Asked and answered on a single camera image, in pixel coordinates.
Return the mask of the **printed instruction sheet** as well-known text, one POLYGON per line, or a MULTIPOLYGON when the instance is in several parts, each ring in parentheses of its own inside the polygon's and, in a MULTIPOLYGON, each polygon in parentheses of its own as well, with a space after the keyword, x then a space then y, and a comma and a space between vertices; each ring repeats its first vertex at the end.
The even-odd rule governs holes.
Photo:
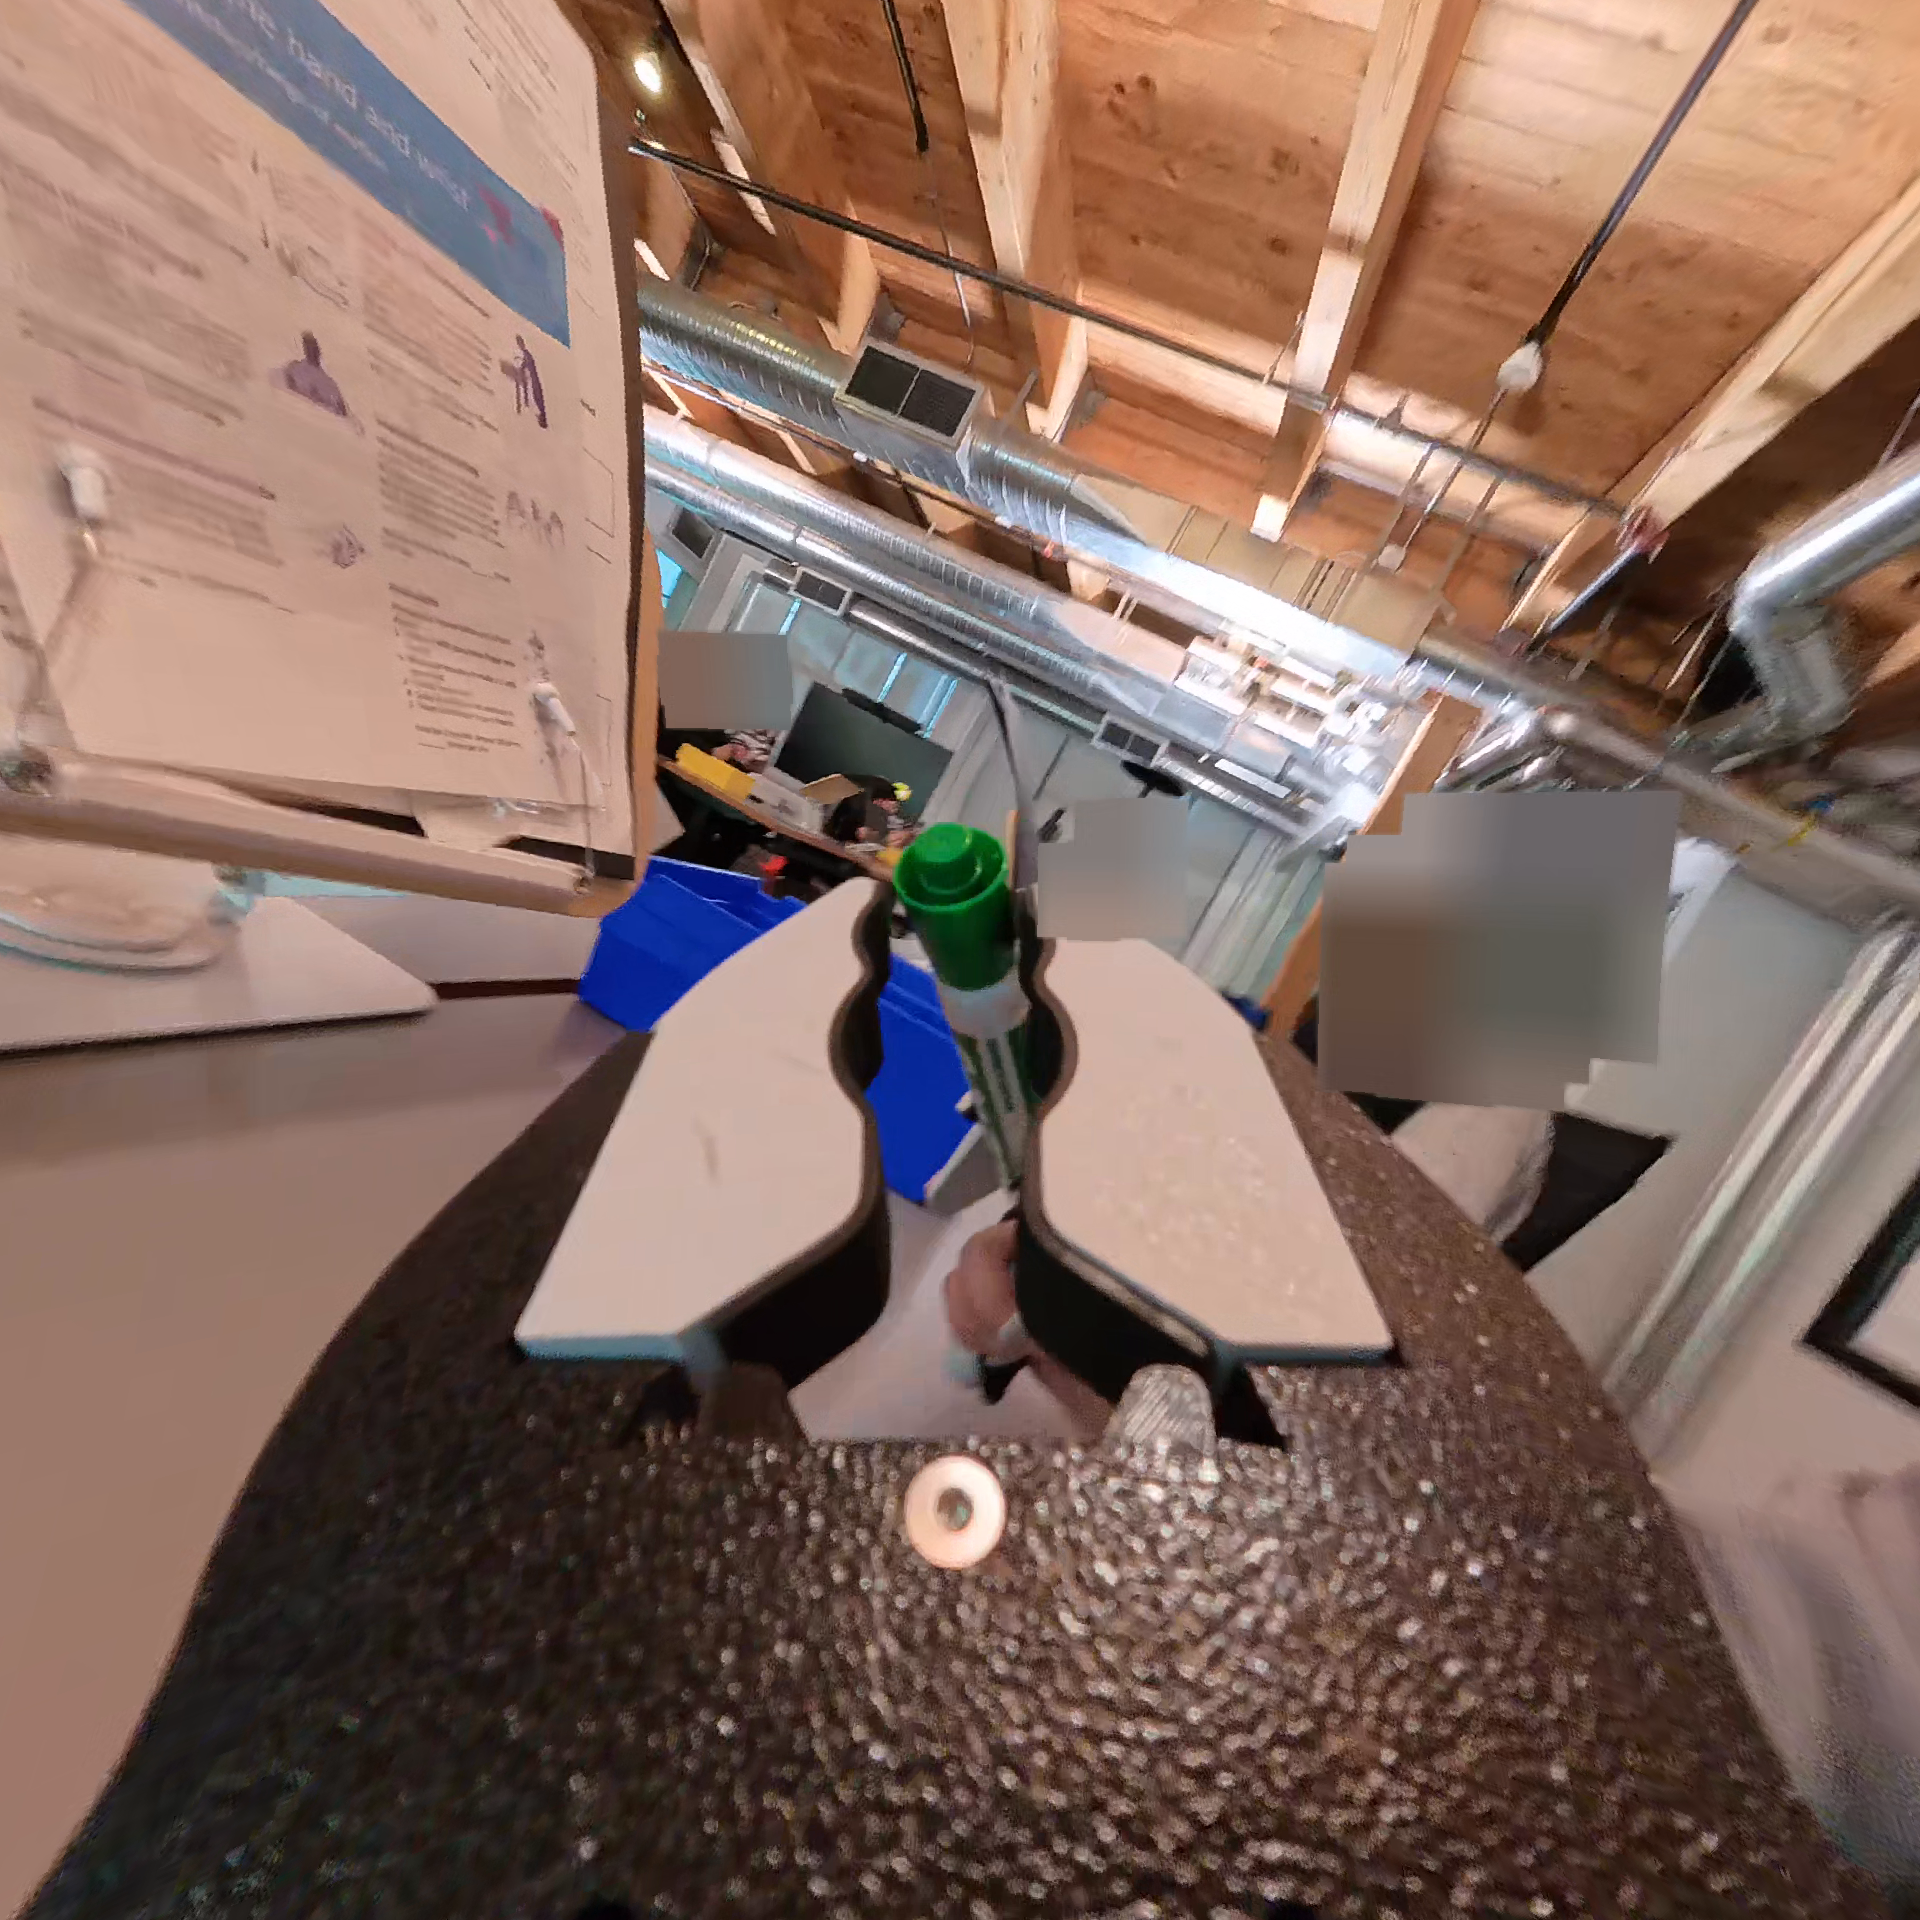
POLYGON ((631 854, 637 459, 583 28, 2 14, 5 565, 74 745, 631 854))

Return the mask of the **silver ventilation duct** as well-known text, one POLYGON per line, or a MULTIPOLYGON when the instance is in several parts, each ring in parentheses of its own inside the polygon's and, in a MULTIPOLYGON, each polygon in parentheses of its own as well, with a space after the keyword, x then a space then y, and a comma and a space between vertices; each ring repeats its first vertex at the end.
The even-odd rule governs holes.
MULTIPOLYGON (((761 452, 725 443, 696 422, 659 407, 644 411, 644 477, 650 488, 725 524, 743 538, 820 572, 841 575, 872 598, 906 609, 918 597, 941 605, 939 623, 964 618, 1031 636, 1039 646, 1078 661, 1117 661, 1137 679, 1173 684, 1179 668, 1145 650, 1157 643, 1117 613, 1049 580, 916 528, 866 501, 836 492, 761 452)), ((1157 582, 1141 585, 1117 563, 1095 570, 1182 634, 1210 643, 1246 643, 1255 657, 1297 679, 1304 668, 1347 673, 1399 700, 1442 692, 1494 713, 1520 696, 1475 673, 1475 661, 1451 643, 1403 655, 1369 636, 1333 629, 1299 607, 1264 594, 1252 615, 1218 615, 1157 582)))
POLYGON ((661 278, 641 282, 637 306, 642 347, 661 372, 896 469, 1090 565, 1117 565, 1217 615, 1252 615, 1263 597, 1318 618, 1362 607, 1352 568, 1090 467, 998 421, 990 395, 964 444, 933 444, 836 407, 860 347, 816 348, 766 317, 661 278))

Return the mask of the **person's right hand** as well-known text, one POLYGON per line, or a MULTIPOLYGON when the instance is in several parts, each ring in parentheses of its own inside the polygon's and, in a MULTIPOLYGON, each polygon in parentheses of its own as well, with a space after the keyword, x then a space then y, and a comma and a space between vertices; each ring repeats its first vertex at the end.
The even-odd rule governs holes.
POLYGON ((1019 1220, 975 1233, 951 1268, 942 1300, 956 1347, 994 1367, 1025 1362, 1037 1347, 1016 1302, 1019 1220))

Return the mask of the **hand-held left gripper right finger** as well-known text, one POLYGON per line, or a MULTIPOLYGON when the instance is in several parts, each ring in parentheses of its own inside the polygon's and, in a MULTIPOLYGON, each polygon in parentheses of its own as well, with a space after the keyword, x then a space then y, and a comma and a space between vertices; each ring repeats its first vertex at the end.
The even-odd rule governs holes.
POLYGON ((1396 1340, 1256 1030, 1141 940, 1043 940, 1023 976, 1040 1088, 1016 1311, 1107 1402, 1177 1368, 1252 1412, 1267 1368, 1393 1365, 1396 1340))

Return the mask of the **black monitor screen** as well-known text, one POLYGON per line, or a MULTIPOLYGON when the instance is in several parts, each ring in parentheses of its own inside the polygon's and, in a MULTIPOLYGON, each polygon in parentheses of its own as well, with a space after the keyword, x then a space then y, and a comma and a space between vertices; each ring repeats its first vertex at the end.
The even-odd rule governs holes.
POLYGON ((775 766, 812 784, 832 777, 904 789, 902 816, 918 825, 949 774, 951 750, 872 703, 811 684, 787 728, 775 766))

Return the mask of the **wooden work table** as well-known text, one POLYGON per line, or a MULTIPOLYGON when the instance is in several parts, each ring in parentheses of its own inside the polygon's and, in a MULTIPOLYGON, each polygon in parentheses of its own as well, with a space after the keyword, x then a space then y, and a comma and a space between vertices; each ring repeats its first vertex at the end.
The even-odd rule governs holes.
POLYGON ((815 852, 880 882, 890 885, 898 876, 902 854, 902 849, 898 847, 838 842, 824 833, 801 828, 776 811, 753 799, 748 792, 734 795, 730 787, 709 780, 705 774, 681 764, 678 760, 659 756, 654 766, 665 779, 678 783, 683 789, 700 797, 709 805, 715 805, 734 818, 756 826, 783 844, 815 852))

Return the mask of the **grey desk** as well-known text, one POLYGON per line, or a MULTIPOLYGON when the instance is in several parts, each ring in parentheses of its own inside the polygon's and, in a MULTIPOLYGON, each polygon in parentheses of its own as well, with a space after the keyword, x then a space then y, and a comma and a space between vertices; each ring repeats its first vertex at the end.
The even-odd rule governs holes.
POLYGON ((516 994, 5 1061, 5 1917, 132 1740, 314 1360, 619 1041, 516 994))

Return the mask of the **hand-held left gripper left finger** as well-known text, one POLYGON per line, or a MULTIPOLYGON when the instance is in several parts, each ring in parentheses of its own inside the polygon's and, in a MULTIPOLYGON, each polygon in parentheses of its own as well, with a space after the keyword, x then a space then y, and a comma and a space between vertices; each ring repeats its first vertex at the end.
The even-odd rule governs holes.
POLYGON ((516 1322, 522 1355, 797 1389, 877 1327, 890 927, 893 892, 857 876, 669 1010, 516 1322))

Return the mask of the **wooden document stand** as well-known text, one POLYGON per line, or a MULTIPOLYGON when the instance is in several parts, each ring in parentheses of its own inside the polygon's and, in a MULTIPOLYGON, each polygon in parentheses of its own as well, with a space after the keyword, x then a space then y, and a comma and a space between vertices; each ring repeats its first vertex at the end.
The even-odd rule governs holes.
POLYGON ((647 873, 661 565, 644 528, 637 270, 608 58, 583 4, 560 4, 599 75, 612 246, 628 353, 635 498, 632 828, 626 857, 508 837, 503 802, 341 797, 111 760, 76 747, 5 563, 5 1053, 412 1017, 434 993, 313 914, 264 904, 275 881, 594 923, 647 873))

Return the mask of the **bent steel pipe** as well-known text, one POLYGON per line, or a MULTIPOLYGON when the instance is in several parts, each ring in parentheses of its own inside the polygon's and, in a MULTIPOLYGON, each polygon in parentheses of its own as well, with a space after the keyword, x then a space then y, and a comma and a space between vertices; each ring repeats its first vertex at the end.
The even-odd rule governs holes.
POLYGON ((1756 700, 1719 732, 1721 756, 1806 748, 1848 720, 1861 677, 1847 659, 1839 592, 1916 543, 1919 452, 1910 449, 1746 565, 1727 629, 1750 668, 1756 700))

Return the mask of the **duct vent grille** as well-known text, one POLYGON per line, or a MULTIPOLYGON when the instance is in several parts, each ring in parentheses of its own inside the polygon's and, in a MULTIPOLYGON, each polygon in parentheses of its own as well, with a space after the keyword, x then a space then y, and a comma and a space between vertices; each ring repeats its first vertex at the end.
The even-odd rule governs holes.
POLYGON ((982 412, 986 389, 898 345, 865 341, 838 382, 834 404, 931 444, 964 444, 982 412))

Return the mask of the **blue plastic bin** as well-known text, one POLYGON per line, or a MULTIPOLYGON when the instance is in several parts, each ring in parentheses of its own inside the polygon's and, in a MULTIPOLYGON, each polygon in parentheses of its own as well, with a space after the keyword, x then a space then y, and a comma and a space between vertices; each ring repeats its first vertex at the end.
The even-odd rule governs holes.
MULTIPOLYGON (((617 1026, 649 1032, 720 964, 802 911, 754 876, 656 859, 637 895, 603 920, 579 996, 617 1026)), ((970 1084, 936 976, 894 959, 879 1026, 871 1102, 882 1171, 893 1192, 923 1204, 973 1135, 970 1084)))

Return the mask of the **green whiteboard marker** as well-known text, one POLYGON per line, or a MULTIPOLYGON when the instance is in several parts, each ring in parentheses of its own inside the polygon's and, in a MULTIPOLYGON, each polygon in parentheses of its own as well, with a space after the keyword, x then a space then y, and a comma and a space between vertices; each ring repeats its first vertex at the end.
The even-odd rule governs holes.
POLYGON ((1063 1070, 1057 1017, 1031 996, 1043 945, 1008 854, 982 828, 924 828, 894 867, 896 903, 931 967, 1004 1188, 1021 1192, 1031 1138, 1063 1070))

